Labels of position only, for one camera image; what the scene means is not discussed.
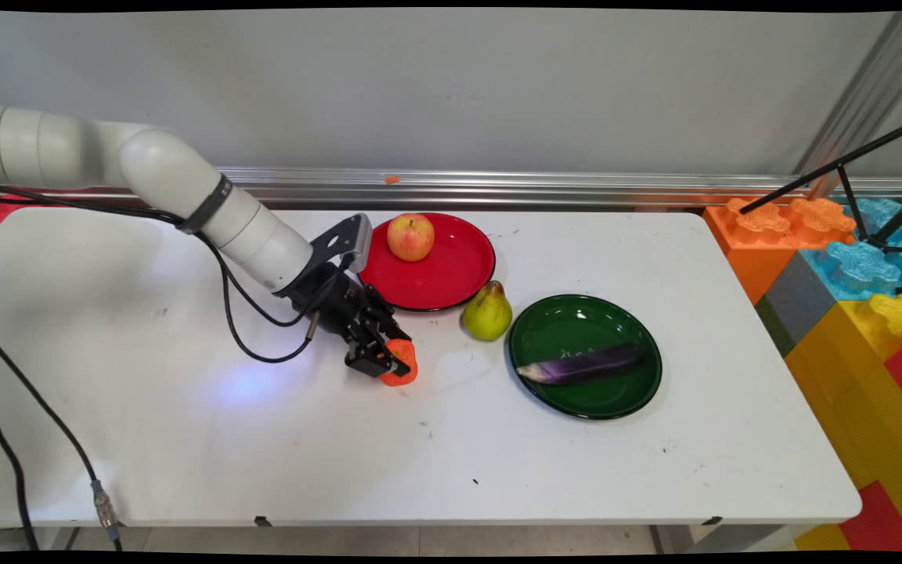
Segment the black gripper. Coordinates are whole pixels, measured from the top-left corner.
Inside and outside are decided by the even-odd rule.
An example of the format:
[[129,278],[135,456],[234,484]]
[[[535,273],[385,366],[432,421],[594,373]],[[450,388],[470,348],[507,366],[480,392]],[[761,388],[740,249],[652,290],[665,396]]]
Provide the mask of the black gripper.
[[[412,374],[412,340],[401,338],[395,310],[375,286],[360,285],[336,266],[317,266],[279,296],[300,312],[310,305],[308,313],[319,312],[319,328],[348,342],[348,368],[372,378]],[[377,325],[385,338],[375,336]]]

